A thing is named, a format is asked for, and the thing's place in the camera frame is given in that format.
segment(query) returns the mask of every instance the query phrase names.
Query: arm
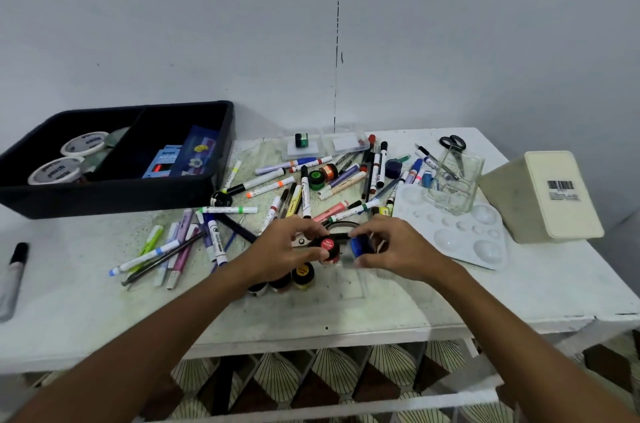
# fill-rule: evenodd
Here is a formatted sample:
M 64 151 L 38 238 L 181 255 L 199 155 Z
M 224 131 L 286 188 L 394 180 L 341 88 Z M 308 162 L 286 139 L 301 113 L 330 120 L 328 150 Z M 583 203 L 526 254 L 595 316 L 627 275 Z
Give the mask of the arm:
M 532 423 L 640 422 L 406 221 L 378 215 L 351 236 L 363 233 L 385 239 L 388 249 L 363 255 L 356 265 L 388 269 L 436 289 L 460 314 Z
M 129 423 L 157 380 L 180 361 L 228 304 L 265 280 L 276 280 L 304 262 L 326 259 L 321 248 L 291 248 L 297 232 L 328 234 L 311 219 L 277 219 L 242 255 L 180 297 L 91 354 L 42 389 L 12 423 Z

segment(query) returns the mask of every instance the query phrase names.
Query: white paint palette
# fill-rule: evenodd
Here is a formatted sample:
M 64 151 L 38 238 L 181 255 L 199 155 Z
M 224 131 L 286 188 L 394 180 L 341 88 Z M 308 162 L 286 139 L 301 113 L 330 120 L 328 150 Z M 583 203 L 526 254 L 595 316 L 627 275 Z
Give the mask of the white paint palette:
M 394 217 L 404 219 L 446 256 L 488 269 L 507 263 L 506 231 L 500 213 L 475 202 L 471 212 L 454 216 L 437 208 L 422 186 L 398 188 Z

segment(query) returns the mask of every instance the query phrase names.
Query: barcode sticker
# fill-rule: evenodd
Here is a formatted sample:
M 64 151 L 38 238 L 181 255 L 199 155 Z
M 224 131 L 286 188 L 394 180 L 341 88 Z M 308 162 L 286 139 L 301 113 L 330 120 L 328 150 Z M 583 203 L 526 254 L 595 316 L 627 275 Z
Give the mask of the barcode sticker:
M 580 201 L 578 194 L 573 191 L 572 181 L 547 181 L 549 198 L 551 201 Z

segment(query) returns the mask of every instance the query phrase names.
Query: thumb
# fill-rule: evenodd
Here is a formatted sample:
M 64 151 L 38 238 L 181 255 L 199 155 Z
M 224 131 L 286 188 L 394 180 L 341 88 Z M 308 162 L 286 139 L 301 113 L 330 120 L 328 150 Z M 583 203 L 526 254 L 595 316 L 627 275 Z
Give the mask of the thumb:
M 356 258 L 355 265 L 357 268 L 383 268 L 388 269 L 388 255 L 381 253 L 367 253 Z
M 300 266 L 308 261 L 320 261 L 327 258 L 329 258 L 329 251 L 324 248 L 300 248 L 293 250 L 291 260 L 296 266 Z

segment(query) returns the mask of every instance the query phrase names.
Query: beige box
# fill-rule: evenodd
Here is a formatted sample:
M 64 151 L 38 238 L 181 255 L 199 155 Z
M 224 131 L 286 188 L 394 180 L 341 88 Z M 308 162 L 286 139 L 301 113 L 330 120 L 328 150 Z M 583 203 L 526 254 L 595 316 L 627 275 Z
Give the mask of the beige box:
M 571 152 L 526 152 L 484 174 L 478 185 L 500 211 L 516 242 L 561 242 L 604 235 Z

